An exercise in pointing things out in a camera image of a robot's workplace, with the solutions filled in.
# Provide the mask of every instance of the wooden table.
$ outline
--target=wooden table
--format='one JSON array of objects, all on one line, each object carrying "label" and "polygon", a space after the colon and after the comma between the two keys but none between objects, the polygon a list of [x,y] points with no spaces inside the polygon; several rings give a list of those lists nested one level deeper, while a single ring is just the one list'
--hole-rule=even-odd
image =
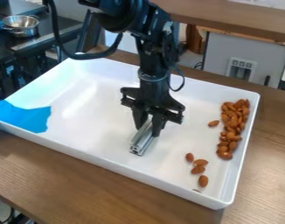
[{"label": "wooden table", "polygon": [[[137,64],[137,56],[112,56]],[[234,203],[213,211],[0,131],[0,198],[39,223],[285,224],[285,92],[182,67],[261,94]]]},{"label": "wooden table", "polygon": [[239,3],[246,0],[151,0],[181,23],[285,42],[285,0],[270,0],[267,6]]}]

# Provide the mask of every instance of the metal bowl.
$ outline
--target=metal bowl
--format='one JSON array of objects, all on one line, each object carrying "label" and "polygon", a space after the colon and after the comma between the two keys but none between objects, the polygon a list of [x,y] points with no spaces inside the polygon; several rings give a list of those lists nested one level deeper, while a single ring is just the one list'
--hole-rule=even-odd
[{"label": "metal bowl", "polygon": [[3,19],[3,28],[17,38],[37,35],[38,24],[35,16],[9,16]]}]

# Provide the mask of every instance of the almond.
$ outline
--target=almond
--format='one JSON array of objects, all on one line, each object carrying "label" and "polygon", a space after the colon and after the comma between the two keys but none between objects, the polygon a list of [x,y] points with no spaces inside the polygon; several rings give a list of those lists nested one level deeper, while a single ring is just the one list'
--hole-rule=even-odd
[{"label": "almond", "polygon": [[229,142],[227,141],[221,141],[219,144],[218,144],[218,147],[220,146],[227,146],[229,144]]},{"label": "almond", "polygon": [[226,141],[226,136],[221,136],[221,137],[219,138],[219,140],[222,141],[222,142]]},{"label": "almond", "polygon": [[198,178],[198,183],[201,187],[206,187],[208,185],[208,181],[209,179],[205,175]]},{"label": "almond", "polygon": [[218,153],[219,157],[225,160],[230,160],[233,158],[233,155],[231,152],[222,152],[222,153]]},{"label": "almond", "polygon": [[223,105],[221,106],[221,110],[222,110],[222,111],[227,111],[227,110],[229,110],[229,109],[228,109],[228,107],[227,107],[225,104],[223,104]]},{"label": "almond", "polygon": [[249,108],[250,108],[250,102],[249,102],[249,100],[246,100],[246,103],[245,103],[244,105],[246,105],[246,107],[249,109]]},{"label": "almond", "polygon": [[228,151],[229,148],[227,146],[220,146],[217,150],[217,153],[222,153]]},{"label": "almond", "polygon": [[236,135],[236,130],[235,129],[232,129],[231,127],[226,127],[226,130],[228,132],[232,132],[232,133],[234,133]]},{"label": "almond", "polygon": [[227,111],[224,112],[224,114],[226,114],[226,115],[228,115],[230,117],[232,117],[233,115],[236,115],[235,112],[233,112],[232,110],[227,110]]},{"label": "almond", "polygon": [[228,115],[226,115],[226,114],[222,114],[222,115],[221,115],[221,120],[222,120],[224,123],[226,123],[226,122],[228,122],[228,121],[230,120],[230,117],[228,117]]},{"label": "almond", "polygon": [[187,153],[185,158],[187,162],[193,162],[194,156],[192,155],[192,153]]},{"label": "almond", "polygon": [[235,108],[234,106],[232,106],[232,105],[228,105],[227,107],[228,107],[230,110],[232,110],[233,112],[236,111],[236,108]]},{"label": "almond", "polygon": [[231,138],[231,140],[232,140],[232,141],[235,141],[235,142],[238,142],[238,141],[242,140],[242,137],[240,137],[240,136],[234,136],[234,137]]},{"label": "almond", "polygon": [[225,104],[227,107],[229,107],[229,106],[232,106],[232,107],[233,107],[233,105],[234,105],[231,101],[226,101],[224,104]]},{"label": "almond", "polygon": [[240,124],[240,129],[243,130],[245,127],[246,127],[246,124],[245,124],[244,122],[242,122],[242,123]]},{"label": "almond", "polygon": [[245,101],[244,100],[238,100],[236,103],[235,103],[235,108],[236,109],[240,109],[242,108],[242,106],[245,104]]},{"label": "almond", "polygon": [[226,134],[226,140],[232,140],[232,138],[233,137],[235,137],[236,135],[235,135],[235,133],[233,133],[233,132],[227,132],[227,134]]},{"label": "almond", "polygon": [[247,116],[249,114],[248,108],[244,107],[242,110],[242,115]]},{"label": "almond", "polygon": [[236,142],[230,142],[229,143],[229,152],[233,152],[237,148]]},{"label": "almond", "polygon": [[237,115],[233,114],[231,121],[227,124],[227,126],[236,129],[237,125],[238,125]]},{"label": "almond", "polygon": [[238,125],[240,125],[242,123],[242,116],[240,116],[239,118],[238,118]]},{"label": "almond", "polygon": [[216,127],[216,126],[218,126],[218,125],[219,125],[219,121],[218,121],[218,120],[212,121],[212,122],[209,122],[209,123],[208,123],[208,126],[209,126],[209,127]]},{"label": "almond", "polygon": [[194,161],[195,165],[207,165],[209,164],[207,160],[204,159],[197,159],[196,161]]},{"label": "almond", "polygon": [[191,170],[191,173],[192,174],[199,174],[199,173],[202,173],[205,171],[205,168],[203,165],[197,165],[196,167],[194,167],[192,170]]},{"label": "almond", "polygon": [[236,111],[235,113],[236,113],[237,116],[242,116],[242,113],[239,112],[239,111]]},{"label": "almond", "polygon": [[237,132],[237,134],[240,134],[240,133],[241,133],[240,127],[237,127],[236,132]]},{"label": "almond", "polygon": [[247,119],[248,119],[248,115],[244,115],[244,116],[243,116],[243,122],[246,123],[246,122],[247,122]]}]

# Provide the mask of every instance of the white tray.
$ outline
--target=white tray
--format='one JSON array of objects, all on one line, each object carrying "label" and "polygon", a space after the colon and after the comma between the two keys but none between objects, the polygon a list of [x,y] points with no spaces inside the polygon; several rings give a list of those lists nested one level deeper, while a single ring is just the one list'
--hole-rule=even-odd
[{"label": "white tray", "polygon": [[[184,123],[168,122],[138,157],[129,153],[136,133],[131,109],[120,105],[120,88],[138,86],[137,68],[109,59],[67,59],[7,99],[24,109],[51,105],[47,132],[33,134],[4,122],[0,129],[211,209],[233,203],[260,96],[187,78],[182,91],[171,93],[186,106]],[[173,87],[182,81],[175,75],[171,79]],[[223,161],[215,153],[222,125],[210,129],[207,123],[220,118],[222,102],[240,98],[251,102],[251,114],[233,159]],[[187,152],[209,161],[205,171],[209,184],[204,189],[184,160]]]}]

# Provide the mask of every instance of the black table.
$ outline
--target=black table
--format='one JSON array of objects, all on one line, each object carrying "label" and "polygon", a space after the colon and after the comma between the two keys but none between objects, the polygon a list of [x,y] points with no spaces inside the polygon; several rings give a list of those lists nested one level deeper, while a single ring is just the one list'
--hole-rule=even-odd
[{"label": "black table", "polygon": [[[14,67],[14,72],[11,73],[13,87],[17,90],[20,87],[19,77],[22,77],[24,72],[21,70],[21,61],[25,58],[35,56],[40,59],[44,70],[47,65],[45,51],[56,45],[55,38],[52,32],[51,15],[47,12],[37,14],[39,20],[38,32],[39,35],[34,38],[15,38],[7,31],[0,31],[0,69],[3,69],[3,74],[6,74],[7,67]],[[63,43],[76,39],[80,34],[82,23],[64,17],[59,17],[59,33]],[[29,77],[27,81],[31,81],[35,77]]]},{"label": "black table", "polygon": [[9,0],[9,4],[0,5],[0,15],[33,15],[46,9],[47,7],[43,4],[30,3],[25,0]]},{"label": "black table", "polygon": [[[0,62],[10,57],[27,56],[47,50],[55,45],[55,38],[52,32],[51,15],[41,13],[39,17],[39,35],[34,38],[15,38],[7,31],[0,31]],[[59,33],[62,41],[68,42],[76,39],[80,33],[82,23],[65,17],[59,17]]]}]

